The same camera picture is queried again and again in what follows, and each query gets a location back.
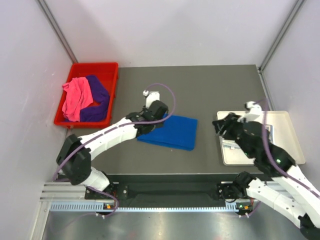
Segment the blue polka dot towel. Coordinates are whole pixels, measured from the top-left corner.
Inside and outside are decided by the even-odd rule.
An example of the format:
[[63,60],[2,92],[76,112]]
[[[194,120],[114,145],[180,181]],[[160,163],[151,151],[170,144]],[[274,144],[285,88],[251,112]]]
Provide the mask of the blue polka dot towel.
[[222,139],[220,141],[221,149],[224,150],[240,150],[240,146],[233,140]]

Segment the dark blue towel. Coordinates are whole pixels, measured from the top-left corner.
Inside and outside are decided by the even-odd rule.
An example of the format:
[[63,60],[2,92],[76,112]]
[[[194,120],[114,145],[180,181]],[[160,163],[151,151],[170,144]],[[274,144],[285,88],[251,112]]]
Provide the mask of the dark blue towel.
[[196,146],[198,120],[195,118],[172,115],[163,127],[141,135],[138,141],[161,147],[192,151]]

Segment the beige rabbit letter towel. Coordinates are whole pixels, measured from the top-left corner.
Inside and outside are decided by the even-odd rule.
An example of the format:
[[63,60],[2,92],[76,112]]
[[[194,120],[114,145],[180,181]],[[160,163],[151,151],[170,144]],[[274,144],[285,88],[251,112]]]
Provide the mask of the beige rabbit letter towel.
[[274,143],[274,127],[273,125],[271,124],[266,124],[265,125],[265,129],[267,130],[268,132],[268,140],[271,142],[271,143]]

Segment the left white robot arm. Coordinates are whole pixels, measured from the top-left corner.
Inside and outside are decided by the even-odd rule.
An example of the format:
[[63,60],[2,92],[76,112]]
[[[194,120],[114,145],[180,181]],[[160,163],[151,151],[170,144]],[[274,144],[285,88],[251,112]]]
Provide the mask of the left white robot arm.
[[85,185],[96,189],[102,198],[109,198],[114,187],[107,175],[92,167],[92,160],[108,149],[136,139],[162,127],[168,106],[160,100],[131,112],[117,123],[89,135],[71,134],[64,141],[56,163],[73,186]]

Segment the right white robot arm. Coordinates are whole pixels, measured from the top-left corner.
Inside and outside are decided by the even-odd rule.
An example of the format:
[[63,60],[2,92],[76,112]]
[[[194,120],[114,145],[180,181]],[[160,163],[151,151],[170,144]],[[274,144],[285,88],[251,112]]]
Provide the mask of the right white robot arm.
[[241,120],[231,112],[212,122],[216,134],[234,141],[263,174],[283,187],[287,197],[248,172],[239,173],[228,186],[234,199],[253,198],[290,220],[308,240],[320,238],[320,192],[305,177],[296,161],[269,140],[265,123]]

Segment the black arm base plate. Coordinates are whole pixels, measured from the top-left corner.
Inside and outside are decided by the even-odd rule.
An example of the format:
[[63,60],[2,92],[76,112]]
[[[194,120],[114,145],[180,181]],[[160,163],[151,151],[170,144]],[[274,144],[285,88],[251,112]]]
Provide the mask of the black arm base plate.
[[209,206],[245,196],[233,178],[232,174],[111,175],[109,183],[101,187],[86,187],[85,199],[115,197],[123,207]]

